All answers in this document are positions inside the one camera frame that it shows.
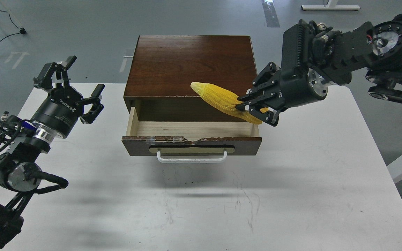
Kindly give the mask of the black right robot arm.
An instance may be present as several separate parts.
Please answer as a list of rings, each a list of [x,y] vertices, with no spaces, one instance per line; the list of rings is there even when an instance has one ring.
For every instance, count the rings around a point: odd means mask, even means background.
[[[238,110],[275,127],[281,112],[324,100],[330,85],[349,84],[363,68],[370,96],[402,104],[402,14],[346,33],[300,20],[284,32],[281,56],[281,67],[268,63],[238,98]]]

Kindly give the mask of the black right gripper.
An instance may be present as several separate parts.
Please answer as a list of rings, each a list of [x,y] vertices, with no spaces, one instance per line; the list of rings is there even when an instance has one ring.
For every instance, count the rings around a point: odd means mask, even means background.
[[[325,24],[300,20],[284,32],[281,69],[274,62],[269,62],[251,81],[252,86],[247,94],[237,98],[236,109],[239,110],[240,119],[251,124],[266,123],[276,127],[280,114],[278,110],[287,110],[326,98],[327,93],[323,92],[326,88],[322,84],[312,84],[308,75],[313,61],[310,58],[313,38],[324,31],[328,31]],[[265,107],[263,103],[252,102],[253,98],[263,96],[266,90],[275,85],[274,77],[279,70],[281,96],[277,98],[276,110]]]

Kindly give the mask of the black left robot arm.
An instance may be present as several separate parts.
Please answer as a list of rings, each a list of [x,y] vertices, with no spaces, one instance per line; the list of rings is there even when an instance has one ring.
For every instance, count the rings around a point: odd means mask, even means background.
[[[37,157],[50,151],[55,138],[67,138],[77,120],[91,124],[104,108],[104,84],[88,98],[70,85],[68,70],[76,59],[47,63],[33,79],[34,87],[47,97],[32,118],[23,120],[8,112],[0,118],[0,249],[21,232],[21,213],[33,195],[68,186],[65,178],[42,171]]]

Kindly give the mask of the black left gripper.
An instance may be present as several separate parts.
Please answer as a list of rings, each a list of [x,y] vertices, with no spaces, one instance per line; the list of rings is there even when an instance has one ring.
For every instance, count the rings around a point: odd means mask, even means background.
[[[83,98],[80,92],[70,86],[68,70],[77,60],[77,56],[69,56],[64,62],[46,63],[38,77],[33,78],[33,86],[44,90],[48,96],[31,117],[34,123],[43,124],[55,130],[60,138],[67,138],[77,119],[83,124],[92,124],[102,112],[102,91],[105,84],[97,84],[91,97]],[[63,86],[57,84],[53,87],[52,76],[63,80]],[[91,104],[87,113],[83,113],[83,107]]]

